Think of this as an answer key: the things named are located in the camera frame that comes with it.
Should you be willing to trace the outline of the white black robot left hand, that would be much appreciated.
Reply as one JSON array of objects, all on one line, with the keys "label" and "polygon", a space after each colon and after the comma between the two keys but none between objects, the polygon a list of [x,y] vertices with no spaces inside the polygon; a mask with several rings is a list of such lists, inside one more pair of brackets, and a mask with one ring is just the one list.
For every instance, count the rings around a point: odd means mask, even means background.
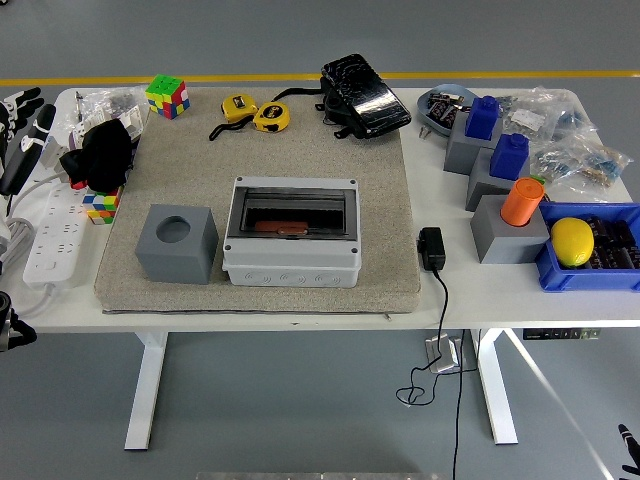
[{"label": "white black robot left hand", "polygon": [[[38,114],[19,146],[7,159],[6,153],[16,133],[29,118]],[[1,194],[17,195],[38,162],[49,136],[56,108],[46,104],[41,89],[34,87],[19,91],[1,101]]]}]

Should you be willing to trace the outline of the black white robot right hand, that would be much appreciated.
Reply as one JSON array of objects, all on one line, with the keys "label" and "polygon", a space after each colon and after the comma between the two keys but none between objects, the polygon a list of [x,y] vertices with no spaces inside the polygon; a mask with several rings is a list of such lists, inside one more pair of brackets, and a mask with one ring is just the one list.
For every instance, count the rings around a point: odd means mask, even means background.
[{"label": "black white robot right hand", "polygon": [[628,450],[628,453],[633,460],[633,465],[623,465],[622,470],[626,473],[638,476],[640,474],[639,471],[639,462],[640,462],[640,446],[639,442],[635,439],[633,434],[629,431],[629,429],[624,424],[618,425],[618,431],[622,437],[622,440]]}]

